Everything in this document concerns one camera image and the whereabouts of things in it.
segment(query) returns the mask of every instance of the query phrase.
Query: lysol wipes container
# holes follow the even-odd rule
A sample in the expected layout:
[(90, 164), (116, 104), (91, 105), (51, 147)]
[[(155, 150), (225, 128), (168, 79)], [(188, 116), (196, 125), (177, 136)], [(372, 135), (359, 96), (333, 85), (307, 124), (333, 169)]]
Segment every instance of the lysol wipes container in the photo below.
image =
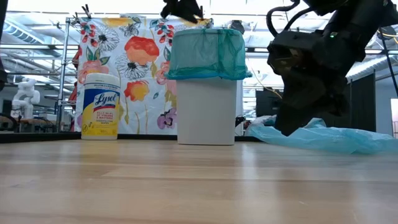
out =
[(83, 103), (81, 138), (115, 140), (118, 138), (120, 80), (102, 73), (87, 75)]

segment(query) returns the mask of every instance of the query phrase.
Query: flower print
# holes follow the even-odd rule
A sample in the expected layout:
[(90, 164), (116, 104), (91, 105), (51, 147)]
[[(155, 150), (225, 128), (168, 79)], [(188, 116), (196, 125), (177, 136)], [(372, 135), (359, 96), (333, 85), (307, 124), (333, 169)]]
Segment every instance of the flower print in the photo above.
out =
[(120, 31), (124, 32), (125, 37), (131, 37), (137, 36), (138, 35), (138, 28), (140, 27), (141, 23), (140, 22), (135, 22), (132, 24), (128, 24), (127, 26), (122, 26), (120, 27)]
[(159, 56), (159, 48), (157, 48), (154, 40), (145, 37), (131, 37), (124, 46), (124, 50), (130, 61), (137, 62), (142, 66), (155, 61)]
[(102, 66), (100, 60), (89, 60), (83, 64), (83, 68), (78, 73), (78, 81), (81, 84), (86, 82), (86, 78), (88, 74), (91, 73), (109, 73), (109, 68), (106, 66)]
[(174, 26), (161, 23), (158, 27), (157, 35), (162, 35), (159, 42), (161, 44), (167, 42), (170, 46), (173, 46)]
[(145, 96), (149, 93), (147, 81), (135, 81), (127, 83), (127, 88), (124, 91), (126, 97), (130, 97), (131, 101), (144, 101)]
[(173, 129), (175, 126), (175, 123), (177, 122), (177, 109), (176, 108), (171, 108), (170, 110), (166, 111), (165, 113), (161, 114), (157, 118), (157, 126), (160, 129), (164, 128), (171, 128)]
[(81, 127), (82, 124), (83, 124), (83, 116), (81, 114), (79, 115), (79, 117), (77, 117), (77, 125)]
[(102, 18), (104, 24), (108, 27), (120, 27), (120, 26), (127, 26), (132, 23), (131, 18)]
[(80, 25), (81, 25), (80, 33), (83, 36), (81, 42), (87, 43), (88, 39), (90, 39), (90, 43), (93, 45), (93, 43), (96, 42), (96, 40), (93, 40), (96, 29), (95, 25), (94, 24), (89, 25), (86, 22), (82, 22)]
[(170, 62), (162, 62), (160, 65), (160, 70), (156, 72), (156, 82), (160, 85), (166, 84), (167, 90), (170, 90), (170, 92), (173, 95), (177, 95), (177, 83), (175, 80), (168, 80), (164, 77), (164, 73), (168, 72), (170, 69)]
[(132, 62), (127, 58), (126, 54), (120, 55), (116, 59), (116, 68), (128, 80), (144, 78), (149, 72), (148, 65), (140, 65), (137, 62)]
[(95, 33), (95, 40), (98, 40), (98, 43), (93, 45), (94, 47), (99, 48), (100, 52), (112, 51), (116, 48), (119, 43), (118, 33), (106, 26), (98, 27), (97, 32)]

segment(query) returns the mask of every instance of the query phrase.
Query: white lid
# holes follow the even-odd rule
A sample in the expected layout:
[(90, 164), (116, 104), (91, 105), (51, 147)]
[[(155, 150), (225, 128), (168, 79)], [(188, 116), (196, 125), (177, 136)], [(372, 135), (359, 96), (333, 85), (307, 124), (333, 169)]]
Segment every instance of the white lid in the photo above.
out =
[(101, 82), (112, 84), (120, 87), (120, 79), (112, 74), (104, 74), (104, 73), (91, 73), (87, 75), (86, 84), (93, 82)]

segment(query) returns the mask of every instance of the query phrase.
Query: teal trash bag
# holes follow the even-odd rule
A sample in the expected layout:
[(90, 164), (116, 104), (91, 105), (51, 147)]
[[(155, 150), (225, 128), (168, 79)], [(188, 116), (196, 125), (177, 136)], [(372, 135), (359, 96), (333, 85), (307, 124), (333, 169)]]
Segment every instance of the teal trash bag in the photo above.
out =
[(242, 34), (232, 29), (188, 29), (173, 38), (169, 80), (251, 77)]
[(250, 125), (245, 136), (253, 136), (266, 143), (280, 146), (345, 154), (398, 152), (398, 139), (388, 134), (350, 128), (326, 128), (325, 122), (320, 118), (312, 119), (304, 128), (299, 128), (290, 136), (284, 136), (274, 127), (263, 124)]

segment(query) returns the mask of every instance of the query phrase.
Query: trash can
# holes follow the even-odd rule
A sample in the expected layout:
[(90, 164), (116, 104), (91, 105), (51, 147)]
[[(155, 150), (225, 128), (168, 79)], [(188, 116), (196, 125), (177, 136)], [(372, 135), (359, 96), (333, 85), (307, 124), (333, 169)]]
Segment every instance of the trash can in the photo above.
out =
[(242, 34), (231, 29), (176, 33), (165, 76), (177, 81), (178, 143), (233, 145), (236, 80), (251, 76)]

